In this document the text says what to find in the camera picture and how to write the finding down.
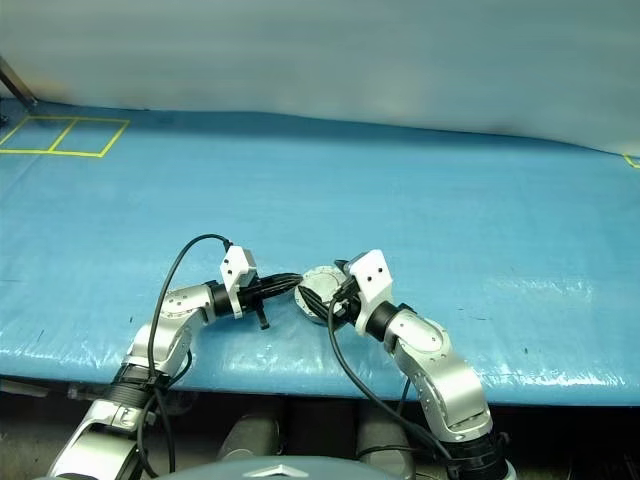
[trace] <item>metal disc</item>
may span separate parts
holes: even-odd
[[[312,268],[305,273],[302,276],[302,282],[300,282],[300,285],[310,288],[320,295],[323,302],[328,303],[331,301],[333,294],[338,290],[338,287],[340,287],[346,278],[345,274],[342,273],[338,267],[326,265]],[[309,307],[307,307],[307,304],[302,299],[302,295],[300,295],[298,287],[296,287],[294,296],[298,306],[307,314],[311,321],[319,325],[326,326],[326,323],[323,320],[320,320],[315,313],[309,310]]]

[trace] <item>robotic arm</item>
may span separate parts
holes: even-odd
[[[411,380],[430,430],[452,459],[451,479],[515,480],[500,442],[491,433],[493,422],[480,380],[453,350],[447,331],[417,315],[409,306],[395,306],[392,278],[380,250],[350,262],[337,261],[346,280],[335,292],[333,315],[353,323],[360,335],[382,342]],[[327,319],[320,296],[300,285],[309,309]]]
[[[207,282],[167,293],[153,336],[155,378],[150,376],[147,355],[152,322],[135,336],[104,398],[95,400],[82,422],[54,461],[51,477],[83,480],[134,480],[143,465],[137,436],[152,423],[148,413],[155,389],[167,389],[177,379],[191,340],[218,317],[241,318],[256,311],[261,327],[269,326],[263,299],[295,287],[297,274],[260,279],[249,250],[226,245],[220,265],[223,284]]]

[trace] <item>dark floor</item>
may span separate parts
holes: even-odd
[[[178,469],[215,460],[234,422],[256,403],[258,395],[192,394],[174,399],[173,417]],[[353,458],[357,402],[339,399],[286,398],[285,453]],[[59,449],[84,415],[89,403],[50,394],[48,398],[0,393],[0,478],[32,479],[46,473]],[[637,480],[635,432],[637,409],[494,407],[496,428],[509,432],[508,457],[523,480]],[[419,417],[409,404],[408,416]],[[160,429],[149,435],[150,459],[156,469],[166,465]],[[420,470],[444,479],[437,467]]]

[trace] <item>blue plastic sheet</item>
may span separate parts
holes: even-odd
[[[42,111],[130,124],[102,158],[0,153],[2,374],[109,382],[177,251],[217,232],[263,275],[381,248],[396,301],[448,328],[492,402],[640,402],[640,170],[620,156],[276,115]],[[65,148],[112,136],[84,125]],[[174,286],[218,278],[222,255],[196,247]],[[357,395],[293,295],[267,315],[266,331],[254,317],[203,330],[182,387]],[[375,340],[343,328],[339,341],[375,391],[399,397]]]

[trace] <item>white backdrop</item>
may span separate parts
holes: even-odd
[[[542,137],[640,155],[637,0],[0,0],[42,99]]]

